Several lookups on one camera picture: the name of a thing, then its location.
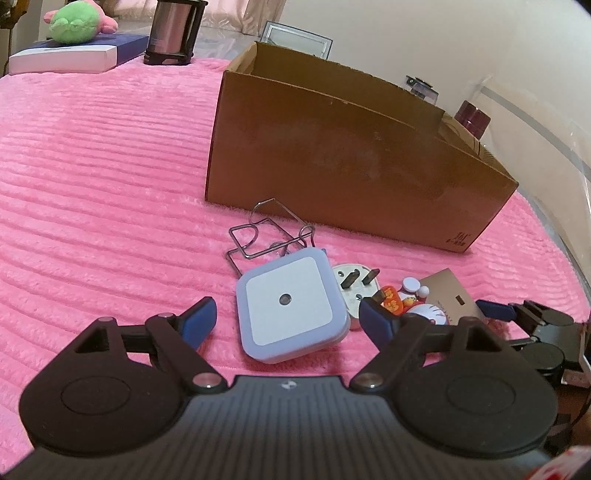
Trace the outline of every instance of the cardboard box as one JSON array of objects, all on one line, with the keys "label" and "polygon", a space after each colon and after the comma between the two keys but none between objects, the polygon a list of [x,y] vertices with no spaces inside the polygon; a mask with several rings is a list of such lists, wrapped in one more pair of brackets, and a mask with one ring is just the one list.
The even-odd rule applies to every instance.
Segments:
[{"label": "cardboard box", "polygon": [[451,116],[384,80],[264,43],[223,74],[208,202],[275,197],[308,222],[462,252],[517,185]]}]

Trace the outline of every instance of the plug prong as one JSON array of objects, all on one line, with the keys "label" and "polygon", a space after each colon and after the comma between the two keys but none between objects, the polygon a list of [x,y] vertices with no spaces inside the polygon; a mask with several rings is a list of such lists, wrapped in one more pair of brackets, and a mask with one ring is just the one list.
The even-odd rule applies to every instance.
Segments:
[{"label": "plug prong", "polygon": [[380,289],[371,295],[371,299],[377,303],[382,303],[386,299],[386,294]]},{"label": "plug prong", "polygon": [[368,274],[365,276],[365,278],[361,281],[361,283],[367,287],[372,282],[372,280],[378,276],[378,274],[379,268],[374,268],[373,270],[370,270]]},{"label": "plug prong", "polygon": [[343,290],[347,290],[347,288],[351,288],[351,285],[355,283],[355,280],[359,278],[361,272],[355,268],[347,277],[341,282],[340,287]]}]

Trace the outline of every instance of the pink striped bedspread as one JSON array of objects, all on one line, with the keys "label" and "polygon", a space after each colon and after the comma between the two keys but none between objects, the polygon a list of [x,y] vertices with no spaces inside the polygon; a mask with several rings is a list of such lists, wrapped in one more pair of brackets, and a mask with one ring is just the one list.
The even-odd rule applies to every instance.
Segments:
[{"label": "pink striped bedspread", "polygon": [[[100,75],[0,80],[0,471],[31,447],[18,418],[22,389],[99,316],[138,323],[211,295],[219,317],[201,353],[229,380],[349,378],[376,353],[362,332],[272,367],[242,352],[223,255],[228,228],[246,214],[203,201],[226,64],[136,59]],[[333,264],[379,267],[382,285],[450,267],[474,298],[589,314],[571,265],[518,194],[463,255],[325,227],[316,243]]]}]

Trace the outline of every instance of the book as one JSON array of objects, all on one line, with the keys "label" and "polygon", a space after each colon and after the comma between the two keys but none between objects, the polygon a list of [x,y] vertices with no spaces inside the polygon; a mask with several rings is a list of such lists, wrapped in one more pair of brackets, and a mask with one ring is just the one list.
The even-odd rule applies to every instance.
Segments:
[{"label": "book", "polygon": [[99,33],[91,41],[77,45],[38,41],[10,56],[8,73],[102,73],[141,55],[148,47],[148,38],[128,33]]}]

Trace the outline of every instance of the metal wire puzzle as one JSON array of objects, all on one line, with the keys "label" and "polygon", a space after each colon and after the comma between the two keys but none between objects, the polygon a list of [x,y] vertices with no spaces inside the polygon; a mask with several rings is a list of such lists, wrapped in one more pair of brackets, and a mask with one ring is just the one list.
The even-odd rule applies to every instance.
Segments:
[{"label": "metal wire puzzle", "polygon": [[[297,236],[295,236],[295,237],[292,236],[289,232],[287,232],[284,228],[282,228],[278,223],[276,223],[270,217],[264,217],[261,220],[258,220],[256,222],[253,221],[253,217],[255,216],[257,210],[260,207],[262,207],[263,205],[266,205],[267,203],[271,203],[271,202],[275,202],[276,204],[278,204],[287,213],[289,213],[289,216],[291,216],[294,220],[296,220],[297,222],[299,222],[302,225]],[[257,252],[248,253],[246,251],[246,249],[251,247],[258,239],[259,225],[263,225],[265,223],[272,225],[277,230],[279,230],[281,232],[281,234],[283,235],[283,237],[285,238],[285,241],[273,242],[271,245],[269,245],[268,248],[265,248],[263,250],[259,250]],[[235,232],[237,232],[238,230],[243,230],[245,228],[252,229],[254,231],[254,234],[252,236],[252,239],[249,242],[247,242],[245,245],[242,245],[240,243],[240,241],[238,240],[238,238],[236,238]],[[244,258],[246,258],[247,260],[252,260],[253,258],[261,257],[263,255],[267,255],[267,254],[269,254],[271,252],[275,252],[277,250],[281,250],[280,255],[283,257],[283,256],[287,255],[287,253],[288,253],[287,249],[292,244],[297,244],[299,248],[306,248],[308,246],[306,239],[309,239],[310,245],[315,247],[316,246],[314,244],[314,232],[315,231],[316,231],[316,228],[314,227],[314,225],[311,225],[311,224],[303,221],[294,212],[292,212],[291,210],[289,210],[289,208],[287,208],[285,205],[283,205],[279,200],[277,200],[275,198],[263,200],[262,202],[258,202],[254,206],[254,208],[251,210],[251,212],[248,216],[248,223],[244,223],[243,225],[233,226],[228,230],[228,233],[230,234],[230,237],[232,238],[234,244],[236,245],[236,248],[233,248],[232,250],[227,251],[226,258],[230,262],[230,265],[232,266],[234,272],[236,272],[238,277],[241,277],[242,271],[238,268],[238,266],[236,265],[236,262],[232,258],[232,255],[235,254],[236,252],[240,252],[242,254],[242,256]]]}]

